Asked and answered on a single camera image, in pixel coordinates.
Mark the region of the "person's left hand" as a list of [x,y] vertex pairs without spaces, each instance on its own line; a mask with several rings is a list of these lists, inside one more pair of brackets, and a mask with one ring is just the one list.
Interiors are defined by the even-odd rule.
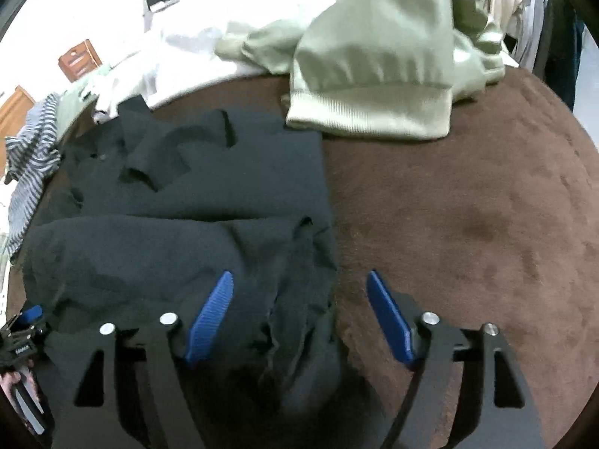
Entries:
[[33,412],[25,403],[23,396],[17,394],[18,386],[25,388],[27,396],[37,409],[42,409],[36,378],[33,375],[33,361],[28,361],[15,372],[6,372],[1,375],[1,387],[12,408],[24,423],[33,426]]

